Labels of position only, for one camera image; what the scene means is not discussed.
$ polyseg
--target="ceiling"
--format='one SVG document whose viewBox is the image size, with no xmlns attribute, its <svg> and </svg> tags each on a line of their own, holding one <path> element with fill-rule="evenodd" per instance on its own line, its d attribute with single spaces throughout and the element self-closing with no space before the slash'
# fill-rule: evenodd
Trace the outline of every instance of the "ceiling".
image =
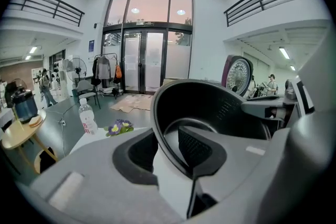
<svg viewBox="0 0 336 224">
<path fill-rule="evenodd" d="M 23 60 L 32 47 L 38 47 L 33 57 L 42 56 L 50 50 L 55 50 L 75 41 L 71 38 L 48 33 L 24 30 L 0 30 L 0 62 L 3 60 Z"/>
<path fill-rule="evenodd" d="M 235 44 L 251 46 L 271 59 L 276 67 L 297 70 L 310 58 L 322 41 L 325 26 L 281 28 L 263 34 L 238 38 Z M 279 47 L 284 47 L 286 59 Z"/>
</svg>

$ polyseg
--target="water bottle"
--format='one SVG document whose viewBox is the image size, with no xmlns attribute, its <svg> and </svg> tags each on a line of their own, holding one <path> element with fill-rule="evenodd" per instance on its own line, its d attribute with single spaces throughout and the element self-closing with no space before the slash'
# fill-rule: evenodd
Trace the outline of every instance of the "water bottle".
<svg viewBox="0 0 336 224">
<path fill-rule="evenodd" d="M 79 108 L 79 117 L 82 121 L 85 133 L 88 134 L 96 134 L 98 131 L 98 126 L 96 124 L 94 113 L 92 107 L 87 104 L 86 98 L 82 98 L 79 100 L 80 108 Z"/>
</svg>

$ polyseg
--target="doorway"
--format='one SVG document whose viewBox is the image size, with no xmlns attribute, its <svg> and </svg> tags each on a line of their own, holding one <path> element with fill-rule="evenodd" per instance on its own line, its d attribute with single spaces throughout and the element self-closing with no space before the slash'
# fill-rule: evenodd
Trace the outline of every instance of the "doorway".
<svg viewBox="0 0 336 224">
<path fill-rule="evenodd" d="M 165 74 L 166 31 L 125 30 L 121 50 L 125 93 L 154 94 Z"/>
</svg>

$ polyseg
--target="rice cooker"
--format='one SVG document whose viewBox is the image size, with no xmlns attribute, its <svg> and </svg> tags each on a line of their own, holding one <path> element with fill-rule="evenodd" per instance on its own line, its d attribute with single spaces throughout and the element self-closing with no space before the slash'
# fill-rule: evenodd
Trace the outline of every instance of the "rice cooker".
<svg viewBox="0 0 336 224">
<path fill-rule="evenodd" d="M 32 91 L 21 87 L 12 95 L 12 102 L 18 119 L 27 123 L 37 115 L 37 106 Z"/>
</svg>

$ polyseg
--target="bottle cap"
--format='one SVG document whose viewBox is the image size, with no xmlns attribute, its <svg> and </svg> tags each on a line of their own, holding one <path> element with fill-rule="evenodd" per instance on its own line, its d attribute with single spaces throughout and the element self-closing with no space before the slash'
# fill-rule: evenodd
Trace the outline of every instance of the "bottle cap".
<svg viewBox="0 0 336 224">
<path fill-rule="evenodd" d="M 87 104 L 87 102 L 86 102 L 86 98 L 79 99 L 79 103 L 80 103 L 81 105 L 83 105 L 83 104 Z"/>
</svg>

